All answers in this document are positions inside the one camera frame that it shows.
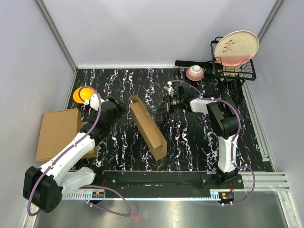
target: black marble surface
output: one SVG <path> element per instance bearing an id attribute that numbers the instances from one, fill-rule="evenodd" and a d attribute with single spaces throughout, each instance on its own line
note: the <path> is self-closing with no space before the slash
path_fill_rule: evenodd
<path id="1" fill-rule="evenodd" d="M 92 86 L 102 98 L 111 95 L 129 106 L 130 97 L 137 95 L 153 113 L 162 101 L 163 87 L 169 80 L 186 80 L 184 69 L 80 69 L 73 92 L 80 86 Z M 222 97 L 233 95 L 230 83 L 219 82 L 206 74 L 199 83 L 192 83 L 203 95 Z M 68 108 L 76 107 L 72 98 Z M 265 167 L 245 100 L 238 105 L 244 118 L 237 144 L 238 164 L 248 164 L 255 171 Z M 83 121 L 89 113 L 83 114 Z M 211 129 L 207 114 L 182 110 L 170 116 L 154 116 L 155 122 L 168 142 L 167 156 L 159 161 L 152 157 L 134 124 L 130 110 L 116 123 L 106 141 L 101 142 L 97 158 L 83 159 L 76 164 L 93 162 L 104 170 L 120 171 L 211 171 L 218 161 L 219 142 Z"/>

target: cream plate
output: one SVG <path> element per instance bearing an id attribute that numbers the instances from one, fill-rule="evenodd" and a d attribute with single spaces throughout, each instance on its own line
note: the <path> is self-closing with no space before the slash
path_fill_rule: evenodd
<path id="1" fill-rule="evenodd" d="M 259 45 L 259 40 L 254 33 L 236 31 L 219 41 L 214 56 L 221 65 L 236 67 L 252 59 Z"/>

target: dish rack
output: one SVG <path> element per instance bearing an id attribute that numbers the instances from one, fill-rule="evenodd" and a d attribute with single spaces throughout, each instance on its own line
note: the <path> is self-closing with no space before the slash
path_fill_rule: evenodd
<path id="1" fill-rule="evenodd" d="M 215 48 L 222 38 L 223 37 L 216 37 L 210 44 L 214 77 L 221 81 L 241 80 L 242 83 L 246 80 L 254 81 L 257 78 L 257 75 L 252 59 L 246 59 L 243 64 L 231 67 L 221 65 L 221 59 L 219 57 L 215 58 Z"/>

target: white wall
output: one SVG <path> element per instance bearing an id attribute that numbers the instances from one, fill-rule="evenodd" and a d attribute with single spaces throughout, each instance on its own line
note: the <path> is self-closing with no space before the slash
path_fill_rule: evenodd
<path id="1" fill-rule="evenodd" d="M 34 0 L 0 1 L 0 221 L 18 227 L 41 117 L 63 108 L 73 72 Z"/>
<path id="2" fill-rule="evenodd" d="M 284 171 L 304 223 L 304 1 L 288 0 L 254 57 L 249 82 L 278 171 Z"/>
<path id="3" fill-rule="evenodd" d="M 80 67 L 211 59 L 210 42 L 259 33 L 275 0 L 44 0 Z"/>

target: cardboard box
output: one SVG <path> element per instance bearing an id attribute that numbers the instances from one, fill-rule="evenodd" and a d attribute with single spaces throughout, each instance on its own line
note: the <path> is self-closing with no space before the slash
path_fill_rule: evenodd
<path id="1" fill-rule="evenodd" d="M 75 138 L 80 128 L 86 124 L 81 122 L 78 109 L 44 113 L 40 129 L 36 161 L 44 164 L 61 152 Z M 89 151 L 83 158 L 96 157 L 97 149 Z"/>
<path id="2" fill-rule="evenodd" d="M 138 96 L 132 96 L 131 100 L 133 104 L 130 105 L 130 108 L 136 126 L 147 143 L 154 159 L 156 161 L 162 159 L 167 155 L 167 141 Z"/>

